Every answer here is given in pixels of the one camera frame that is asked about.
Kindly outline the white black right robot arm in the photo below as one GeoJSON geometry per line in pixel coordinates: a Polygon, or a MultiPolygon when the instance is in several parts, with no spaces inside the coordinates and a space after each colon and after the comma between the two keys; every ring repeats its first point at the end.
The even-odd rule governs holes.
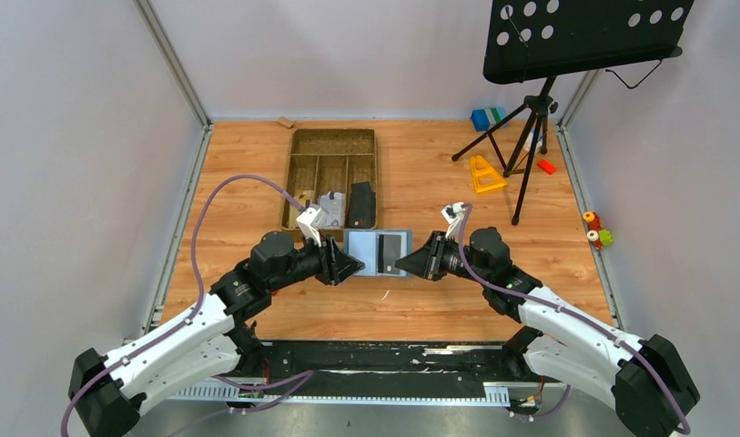
{"type": "Polygon", "coordinates": [[[583,391],[635,436],[690,432],[686,416],[701,396],[672,342],[645,340],[570,305],[513,263],[496,228],[477,229],[466,246],[434,231],[395,265],[432,281],[451,274],[480,283],[490,307],[522,325],[503,355],[515,380],[534,373],[583,391]]]}

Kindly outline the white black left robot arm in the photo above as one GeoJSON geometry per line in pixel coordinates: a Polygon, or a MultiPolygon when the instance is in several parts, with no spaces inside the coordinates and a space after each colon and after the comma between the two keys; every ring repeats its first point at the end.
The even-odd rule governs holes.
{"type": "Polygon", "coordinates": [[[306,239],[298,249],[290,235],[271,231],[174,319],[111,351],[78,354],[70,407],[89,435],[123,436],[154,406],[196,382],[231,371],[253,375],[263,354],[247,322],[270,306],[276,291],[309,278],[337,286],[363,267],[331,236],[306,239]]]}

